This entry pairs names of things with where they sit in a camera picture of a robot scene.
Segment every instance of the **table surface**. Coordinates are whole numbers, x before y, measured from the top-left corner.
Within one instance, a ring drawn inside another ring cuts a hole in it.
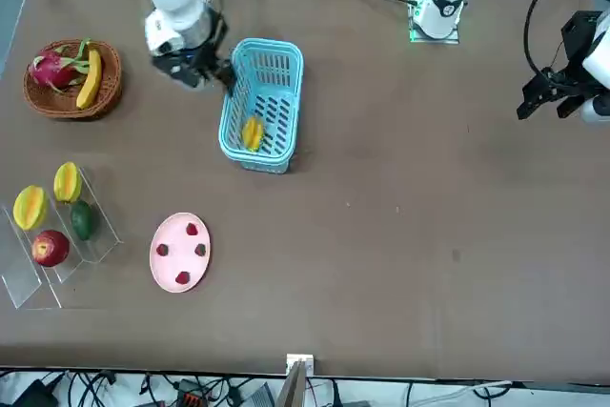
[[[125,244],[62,286],[66,310],[0,295],[2,362],[281,373],[309,353],[320,375],[607,380],[610,132],[550,106],[517,121],[530,0],[469,1],[443,46],[410,44],[394,2],[225,0],[225,52],[268,37],[305,59],[297,152],[276,176],[219,149],[220,89],[149,64],[148,0],[27,0],[0,82],[0,198],[73,160]],[[579,3],[540,0],[540,66]],[[121,104],[89,123],[37,115],[25,67],[83,36],[119,49]],[[182,295],[148,259],[175,212],[213,237]]]

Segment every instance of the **clear acrylic holder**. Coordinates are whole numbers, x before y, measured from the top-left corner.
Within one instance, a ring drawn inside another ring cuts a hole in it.
[[[70,223],[70,204],[55,202],[47,193],[48,211],[43,224],[33,231],[22,231],[6,206],[0,211],[0,273],[16,309],[61,308],[54,290],[79,268],[99,263],[116,245],[122,243],[103,211],[92,186],[79,169],[83,180],[80,199],[87,202],[96,217],[95,231],[89,240],[80,240]],[[68,257],[55,267],[45,268],[31,257],[31,243],[41,231],[53,229],[70,241]]]

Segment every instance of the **apple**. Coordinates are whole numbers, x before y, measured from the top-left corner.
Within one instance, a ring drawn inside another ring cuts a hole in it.
[[[63,262],[70,252],[68,238],[59,231],[43,231],[31,244],[31,255],[43,267],[53,267]]]

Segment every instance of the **avocado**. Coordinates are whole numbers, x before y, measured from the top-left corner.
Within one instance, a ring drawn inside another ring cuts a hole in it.
[[[74,232],[81,240],[89,240],[95,230],[95,217],[91,206],[83,201],[77,200],[72,204],[70,221]]]

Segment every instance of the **woven fruit basket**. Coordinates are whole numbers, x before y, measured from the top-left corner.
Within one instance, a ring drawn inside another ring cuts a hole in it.
[[[62,55],[75,57],[80,44],[79,39],[60,40],[48,44],[40,52],[54,50],[65,45],[66,48]],[[82,119],[102,116],[114,108],[123,89],[122,68],[118,53],[105,42],[92,40],[86,50],[89,47],[98,50],[102,58],[102,81],[93,103],[84,110],[77,109],[76,97],[82,85],[71,86],[62,92],[56,92],[52,88],[38,85],[26,69],[23,77],[24,95],[33,109],[49,118]]]

